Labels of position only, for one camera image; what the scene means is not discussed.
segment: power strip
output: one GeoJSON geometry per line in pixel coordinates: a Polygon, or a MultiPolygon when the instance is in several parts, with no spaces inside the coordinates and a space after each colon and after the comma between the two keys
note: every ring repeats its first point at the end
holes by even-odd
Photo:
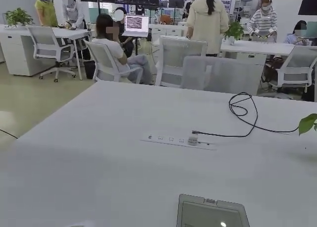
{"type": "Polygon", "coordinates": [[[155,132],[147,133],[143,135],[141,141],[161,143],[161,144],[169,144],[169,145],[177,145],[183,147],[190,147],[195,149],[206,149],[206,150],[216,150],[214,145],[209,142],[204,142],[198,140],[197,146],[188,145],[189,137],[176,137],[174,135],[159,135],[155,132]]]}

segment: laptop screen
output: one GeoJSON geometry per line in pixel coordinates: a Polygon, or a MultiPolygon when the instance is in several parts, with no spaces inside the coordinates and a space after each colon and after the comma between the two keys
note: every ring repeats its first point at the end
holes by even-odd
{"type": "Polygon", "coordinates": [[[147,16],[140,15],[126,15],[124,25],[125,31],[148,33],[149,18],[147,16]]]}

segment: green plant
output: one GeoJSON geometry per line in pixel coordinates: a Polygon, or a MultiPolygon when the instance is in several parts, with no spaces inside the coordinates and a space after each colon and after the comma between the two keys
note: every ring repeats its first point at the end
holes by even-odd
{"type": "Polygon", "coordinates": [[[17,26],[19,23],[22,25],[31,25],[33,24],[32,17],[26,13],[25,10],[17,8],[13,11],[7,11],[5,13],[5,18],[9,26],[17,26]]]}
{"type": "Polygon", "coordinates": [[[314,130],[317,131],[317,114],[310,114],[309,116],[301,119],[298,125],[299,135],[304,134],[311,130],[314,127],[314,130]]]}
{"type": "Polygon", "coordinates": [[[225,39],[231,36],[233,36],[236,40],[241,39],[243,36],[243,27],[238,21],[232,22],[229,25],[229,29],[224,33],[225,39]]]}

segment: beige coat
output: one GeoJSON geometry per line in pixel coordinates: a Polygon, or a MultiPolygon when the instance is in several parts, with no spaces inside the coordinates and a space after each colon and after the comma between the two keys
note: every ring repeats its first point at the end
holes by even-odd
{"type": "Polygon", "coordinates": [[[187,26],[194,28],[191,40],[206,41],[207,54],[218,54],[221,46],[222,33],[229,29],[228,14],[222,1],[214,0],[215,11],[208,15],[206,0],[196,0],[190,7],[187,26]]]}

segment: desk surface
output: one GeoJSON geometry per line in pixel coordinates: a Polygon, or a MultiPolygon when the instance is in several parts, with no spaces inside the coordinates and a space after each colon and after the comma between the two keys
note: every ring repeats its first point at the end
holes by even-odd
{"type": "MultiPolygon", "coordinates": [[[[252,227],[315,227],[317,139],[260,130],[216,151],[140,141],[195,129],[242,135],[230,94],[99,81],[0,155],[0,226],[174,227],[181,193],[241,203],[252,227]]],[[[316,103],[254,97],[258,125],[296,127],[316,103]]],[[[251,102],[248,120],[254,119],[251,102]]]]}
{"type": "MultiPolygon", "coordinates": [[[[22,35],[22,36],[29,36],[30,32],[27,29],[6,29],[7,25],[0,24],[0,33],[4,34],[12,34],[12,35],[22,35]]],[[[68,38],[68,39],[78,39],[86,36],[88,34],[87,30],[83,29],[76,29],[76,30],[67,30],[61,28],[52,28],[53,32],[56,37],[58,38],[68,38]]]]}
{"type": "MultiPolygon", "coordinates": [[[[180,36],[163,36],[171,39],[187,40],[186,37],[180,36]]],[[[153,45],[159,45],[159,39],[153,42],[153,45]]],[[[255,53],[265,55],[284,55],[288,56],[294,49],[294,45],[284,43],[261,43],[254,41],[239,40],[234,45],[222,42],[221,51],[236,53],[255,53]]]]}

